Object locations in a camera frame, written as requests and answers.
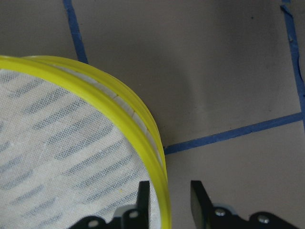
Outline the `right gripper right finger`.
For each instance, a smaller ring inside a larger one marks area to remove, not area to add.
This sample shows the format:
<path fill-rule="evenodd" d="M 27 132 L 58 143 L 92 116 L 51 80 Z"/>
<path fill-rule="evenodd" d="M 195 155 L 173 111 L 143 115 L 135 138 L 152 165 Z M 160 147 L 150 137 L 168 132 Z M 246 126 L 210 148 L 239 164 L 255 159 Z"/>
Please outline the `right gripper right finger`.
<path fill-rule="evenodd" d="M 199 180 L 192 180 L 190 184 L 191 212 L 197 229 L 211 229 L 212 202 Z"/>

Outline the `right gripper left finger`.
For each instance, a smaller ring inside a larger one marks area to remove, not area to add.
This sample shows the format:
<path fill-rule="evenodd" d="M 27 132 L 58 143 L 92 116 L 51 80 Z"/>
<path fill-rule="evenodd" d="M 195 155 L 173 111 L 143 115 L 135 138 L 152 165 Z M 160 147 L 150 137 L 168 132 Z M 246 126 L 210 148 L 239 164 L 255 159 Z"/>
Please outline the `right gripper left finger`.
<path fill-rule="evenodd" d="M 150 182 L 141 181 L 137 200 L 133 208 L 125 211 L 121 218 L 122 229 L 148 229 L 150 223 Z"/>

